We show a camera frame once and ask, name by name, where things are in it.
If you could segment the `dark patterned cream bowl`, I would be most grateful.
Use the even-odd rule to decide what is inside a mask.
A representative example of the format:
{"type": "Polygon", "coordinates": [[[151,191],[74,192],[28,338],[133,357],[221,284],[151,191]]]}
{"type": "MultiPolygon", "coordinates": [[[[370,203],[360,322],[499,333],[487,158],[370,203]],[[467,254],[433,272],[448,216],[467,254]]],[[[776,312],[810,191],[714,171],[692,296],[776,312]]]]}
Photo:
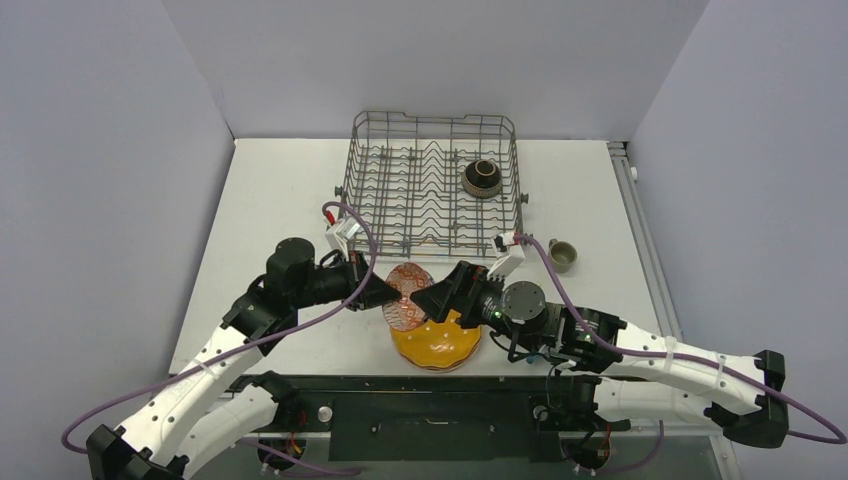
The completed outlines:
{"type": "Polygon", "coordinates": [[[461,184],[464,191],[472,197],[493,198],[502,191],[501,170],[491,160],[475,160],[463,171],[461,184]]]}

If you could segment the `grey wire dish rack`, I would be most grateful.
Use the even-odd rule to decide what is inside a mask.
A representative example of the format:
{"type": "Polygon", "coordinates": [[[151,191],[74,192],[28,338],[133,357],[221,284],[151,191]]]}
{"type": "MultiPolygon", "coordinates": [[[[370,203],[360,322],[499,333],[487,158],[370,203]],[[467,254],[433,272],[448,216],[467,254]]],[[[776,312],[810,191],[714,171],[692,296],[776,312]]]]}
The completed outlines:
{"type": "Polygon", "coordinates": [[[506,116],[422,116],[364,110],[354,118],[342,203],[371,227],[385,256],[494,258],[491,238],[522,232],[515,126],[506,116]],[[461,177],[475,160],[501,170],[502,191],[479,199],[461,177]]]}

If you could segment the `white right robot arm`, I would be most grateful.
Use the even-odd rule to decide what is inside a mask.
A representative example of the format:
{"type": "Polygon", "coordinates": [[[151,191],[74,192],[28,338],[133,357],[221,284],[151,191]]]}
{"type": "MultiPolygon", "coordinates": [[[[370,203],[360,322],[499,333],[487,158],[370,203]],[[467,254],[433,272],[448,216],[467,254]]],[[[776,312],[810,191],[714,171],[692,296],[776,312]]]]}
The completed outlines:
{"type": "Polygon", "coordinates": [[[506,285],[465,261],[410,299],[436,322],[485,325],[507,337],[512,363],[539,357],[593,375],[593,390],[580,389],[563,402],[566,418],[578,427],[672,418],[715,425],[727,439],[763,449],[780,447],[788,435],[788,408],[778,397],[786,366],[778,352],[735,356],[693,347],[612,314],[570,310],[547,301],[536,283],[506,285]]]}

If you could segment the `orange patterned small bowl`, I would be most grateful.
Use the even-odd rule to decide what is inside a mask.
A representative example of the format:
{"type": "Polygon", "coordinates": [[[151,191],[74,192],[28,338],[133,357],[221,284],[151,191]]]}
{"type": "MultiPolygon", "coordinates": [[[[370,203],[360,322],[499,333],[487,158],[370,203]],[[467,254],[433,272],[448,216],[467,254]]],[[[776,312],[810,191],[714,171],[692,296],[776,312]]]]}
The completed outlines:
{"type": "Polygon", "coordinates": [[[399,300],[382,307],[389,327],[394,331],[408,332],[421,326],[428,315],[410,299],[410,295],[432,286],[432,276],[419,264],[405,262],[391,270],[386,282],[401,294],[399,300]]]}

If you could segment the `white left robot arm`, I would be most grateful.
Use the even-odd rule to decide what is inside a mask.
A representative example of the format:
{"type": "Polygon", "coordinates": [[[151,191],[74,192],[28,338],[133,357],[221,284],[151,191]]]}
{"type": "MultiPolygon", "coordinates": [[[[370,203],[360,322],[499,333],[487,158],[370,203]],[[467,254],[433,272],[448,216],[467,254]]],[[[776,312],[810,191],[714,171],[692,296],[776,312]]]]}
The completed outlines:
{"type": "Polygon", "coordinates": [[[304,308],[340,301],[368,310],[400,299],[398,290],[368,271],[364,255],[331,253],[315,261],[302,238],[281,241],[259,276],[232,305],[200,352],[137,413],[120,425],[99,426],[87,441],[95,479],[189,479],[241,437],[270,426],[291,427],[297,390],[268,371],[219,408],[213,403],[298,324],[304,308]]]}

